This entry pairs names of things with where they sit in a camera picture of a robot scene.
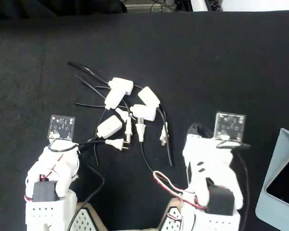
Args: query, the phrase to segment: black tablecloth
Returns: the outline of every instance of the black tablecloth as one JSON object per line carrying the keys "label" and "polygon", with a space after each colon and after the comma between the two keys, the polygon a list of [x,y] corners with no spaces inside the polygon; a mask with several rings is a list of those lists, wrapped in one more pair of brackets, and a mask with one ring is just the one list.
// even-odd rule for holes
{"label": "black tablecloth", "polygon": [[[94,133],[102,109],[74,102],[101,105],[103,100],[79,84],[74,75],[80,71],[68,61],[157,93],[168,116],[175,168],[160,146],[159,116],[147,123],[145,150],[152,167],[181,186],[186,186],[182,149],[188,127],[199,122],[213,129],[217,111],[246,114],[244,142],[251,144],[242,153],[250,173],[247,230],[275,230],[254,210],[279,130],[289,129],[289,12],[1,21],[0,230],[25,229],[26,173],[47,145],[50,115],[76,117],[76,142]],[[140,102],[136,91],[130,103]],[[91,203],[105,225],[157,226],[170,196],[152,180],[137,135],[127,151],[100,145],[98,153],[106,184]],[[236,157],[233,166],[244,191]],[[84,166],[79,176],[73,187],[83,201],[99,181]]]}

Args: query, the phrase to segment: circuit board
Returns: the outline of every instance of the circuit board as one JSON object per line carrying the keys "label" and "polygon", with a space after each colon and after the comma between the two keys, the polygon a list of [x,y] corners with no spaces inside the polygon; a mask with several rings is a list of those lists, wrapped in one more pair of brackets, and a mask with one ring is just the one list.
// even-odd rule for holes
{"label": "circuit board", "polygon": [[245,115],[218,112],[216,114],[214,138],[242,143]]}
{"label": "circuit board", "polygon": [[62,115],[52,115],[48,129],[48,139],[73,139],[75,118]]}

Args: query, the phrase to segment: perforated white base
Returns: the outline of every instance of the perforated white base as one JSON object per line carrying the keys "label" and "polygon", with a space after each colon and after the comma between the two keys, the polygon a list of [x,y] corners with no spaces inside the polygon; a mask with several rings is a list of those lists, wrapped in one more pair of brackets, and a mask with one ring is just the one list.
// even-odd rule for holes
{"label": "perforated white base", "polygon": [[193,231],[238,231],[240,214],[234,210],[232,216],[207,214],[201,210],[195,210],[196,222]]}
{"label": "perforated white base", "polygon": [[27,202],[27,231],[66,231],[76,209],[76,194],[69,190],[64,200]]}
{"label": "perforated white base", "polygon": [[172,207],[169,209],[168,214],[176,218],[174,220],[170,216],[166,215],[165,221],[160,229],[160,231],[179,231],[181,226],[182,216],[178,208]]}
{"label": "perforated white base", "polygon": [[86,209],[82,209],[77,214],[73,225],[73,231],[97,231],[90,214]]}

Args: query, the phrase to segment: tablet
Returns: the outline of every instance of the tablet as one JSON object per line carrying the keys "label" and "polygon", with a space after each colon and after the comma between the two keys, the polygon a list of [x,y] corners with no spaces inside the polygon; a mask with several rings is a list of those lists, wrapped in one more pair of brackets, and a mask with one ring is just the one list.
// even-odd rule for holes
{"label": "tablet", "polygon": [[289,161],[269,183],[266,193],[289,205]]}

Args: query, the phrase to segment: white connector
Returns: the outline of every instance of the white connector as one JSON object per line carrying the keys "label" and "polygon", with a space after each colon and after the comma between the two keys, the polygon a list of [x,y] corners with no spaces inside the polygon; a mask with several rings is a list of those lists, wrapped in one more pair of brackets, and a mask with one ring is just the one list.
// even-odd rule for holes
{"label": "white connector", "polygon": [[149,87],[143,88],[138,96],[149,107],[157,108],[160,104],[159,99]]}
{"label": "white connector", "polygon": [[142,105],[142,104],[135,104],[131,107],[131,112],[137,118],[142,118],[149,121],[154,121],[156,116],[156,108]]}
{"label": "white connector", "polygon": [[145,134],[145,124],[144,119],[138,118],[138,123],[136,124],[136,130],[138,133],[139,142],[144,141],[144,134]]}
{"label": "white connector", "polygon": [[[167,129],[167,133],[168,133],[168,123],[167,122],[166,122],[166,129]],[[167,136],[167,134],[165,131],[165,127],[163,126],[162,133],[161,133],[160,138],[159,138],[162,146],[165,146],[165,144],[167,143],[166,136]]]}
{"label": "white connector", "polygon": [[121,119],[124,121],[124,123],[126,123],[128,117],[129,117],[129,113],[127,111],[123,111],[120,108],[116,108],[116,112],[120,115]]}
{"label": "white connector", "polygon": [[125,91],[123,89],[111,89],[105,99],[105,108],[109,110],[110,108],[115,109],[123,96],[125,95]]}
{"label": "white connector", "polygon": [[131,131],[131,118],[128,117],[126,121],[126,129],[125,129],[125,135],[126,135],[126,142],[130,143],[131,142],[131,136],[133,135]]}
{"label": "white connector", "polygon": [[120,89],[124,91],[124,94],[126,95],[130,95],[134,87],[133,81],[116,77],[109,81],[108,85],[111,89]]}
{"label": "white connector", "polygon": [[123,147],[124,143],[126,143],[124,139],[105,140],[105,144],[111,145],[120,151],[122,151],[122,149],[128,149],[127,147]]}
{"label": "white connector", "polygon": [[122,122],[112,115],[97,127],[97,136],[107,139],[122,128]]}

